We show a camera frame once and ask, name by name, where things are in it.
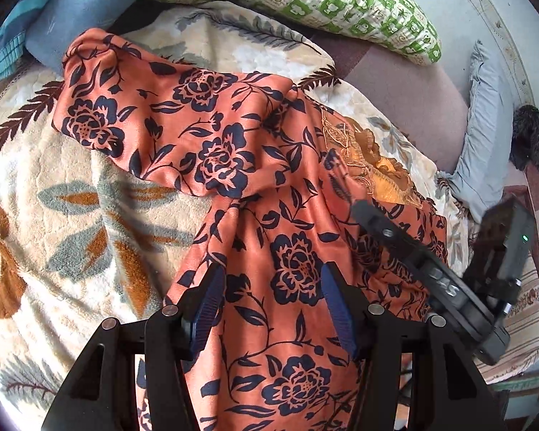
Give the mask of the pink bed sheet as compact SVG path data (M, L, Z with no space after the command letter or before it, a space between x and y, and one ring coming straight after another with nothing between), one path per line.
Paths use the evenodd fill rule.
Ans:
M411 63L376 44L309 30L338 76L367 96L437 168L453 172L461 156L468 105L437 64Z

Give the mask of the striped floral quilt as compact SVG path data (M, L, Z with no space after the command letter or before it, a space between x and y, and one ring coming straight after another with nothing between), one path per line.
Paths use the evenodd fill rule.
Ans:
M539 274L532 254L521 274L522 289L505 319L510 335L508 348L494 366L475 361L487 384L500 383L525 372L539 361Z

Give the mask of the orange floral blouse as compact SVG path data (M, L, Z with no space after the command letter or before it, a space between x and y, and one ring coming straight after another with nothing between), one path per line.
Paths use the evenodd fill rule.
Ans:
M419 321L427 291L351 218L359 199L447 256L447 222L356 121L278 75L223 73L161 59L97 28L63 61L60 133L121 169L210 196L167 293L175 302L208 266L227 272L207 345L185 365L205 430L344 430L358 368L342 350L320 283L346 281Z

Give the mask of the light blue pillow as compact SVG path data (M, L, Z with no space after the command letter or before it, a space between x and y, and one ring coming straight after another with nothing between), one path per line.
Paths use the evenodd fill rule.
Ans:
M498 57L481 41L470 56L464 145L453 172L439 177L479 223L502 197L513 131L513 98Z

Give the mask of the teal striped cloth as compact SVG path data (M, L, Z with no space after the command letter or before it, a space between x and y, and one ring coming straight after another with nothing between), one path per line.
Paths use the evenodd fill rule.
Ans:
M49 0L18 0L0 26L0 81L11 76L23 56L27 29Z

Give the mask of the black furry item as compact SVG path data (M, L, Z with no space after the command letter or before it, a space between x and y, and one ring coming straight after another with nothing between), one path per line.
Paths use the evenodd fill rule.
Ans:
M539 172L539 109L531 104L514 112L510 161L519 170L531 163Z

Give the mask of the blue folded cloth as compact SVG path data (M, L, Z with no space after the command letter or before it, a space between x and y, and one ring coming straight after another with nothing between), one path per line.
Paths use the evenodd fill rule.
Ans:
M26 31L25 48L60 74L71 42L89 28L109 28L136 0L49 0Z

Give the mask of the cream leaf-pattern blanket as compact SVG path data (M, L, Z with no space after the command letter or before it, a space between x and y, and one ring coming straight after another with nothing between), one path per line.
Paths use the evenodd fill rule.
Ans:
M302 30L229 2L197 8L143 1L126 37L172 61L262 71L370 129L447 220L452 269L468 263L467 219L436 164L349 83ZM27 62L0 84L0 426L38 430L100 322L154 312L210 204L138 180L52 129L61 79Z

